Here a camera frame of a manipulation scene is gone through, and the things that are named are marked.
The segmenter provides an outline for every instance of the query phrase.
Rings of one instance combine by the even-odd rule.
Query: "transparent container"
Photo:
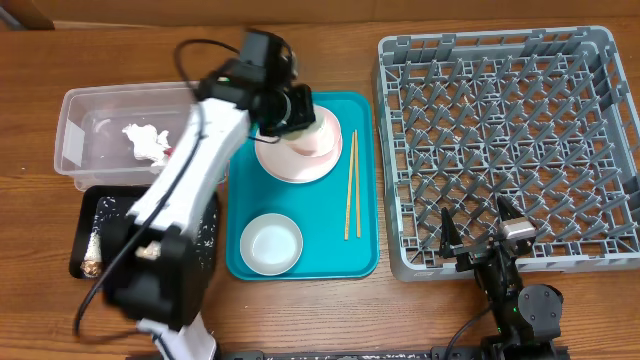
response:
[[[162,167],[136,160],[122,129],[151,124],[169,131],[176,146],[193,100],[183,83],[115,85],[73,89],[62,103],[54,168],[71,176],[78,190],[93,185],[151,184]]]

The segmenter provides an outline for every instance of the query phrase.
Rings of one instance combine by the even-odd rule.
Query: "pink object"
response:
[[[338,119],[329,110],[324,110],[330,114],[325,117],[325,127],[332,133],[332,138],[337,140],[335,146],[322,156],[304,156],[284,141],[276,144],[256,142],[256,156],[266,172],[285,182],[303,184],[318,180],[333,169],[342,153],[342,132]]]
[[[313,111],[316,115],[316,124],[304,130],[298,138],[291,140],[288,136],[284,136],[282,141],[300,155],[324,156],[335,148],[340,140],[329,125],[329,122],[338,122],[338,119],[322,106],[313,105]]]

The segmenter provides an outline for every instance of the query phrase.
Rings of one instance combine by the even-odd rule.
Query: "white cup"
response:
[[[300,155],[318,157],[328,154],[334,146],[335,134],[327,125],[325,109],[313,106],[316,121],[307,129],[284,135],[285,144]]]

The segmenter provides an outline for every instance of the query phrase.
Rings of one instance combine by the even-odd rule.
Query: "blue tray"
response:
[[[323,178],[289,184],[269,175],[248,141],[231,159],[227,217],[227,266],[243,280],[359,278],[380,258],[378,200],[373,153],[373,119],[368,101],[353,92],[313,93],[313,102],[340,120],[343,148],[338,164]],[[349,240],[344,240],[351,134],[358,130],[362,236],[356,237],[355,184]],[[304,239],[300,260],[278,276],[256,274],[240,256],[240,236],[255,217],[279,213],[293,220]]]

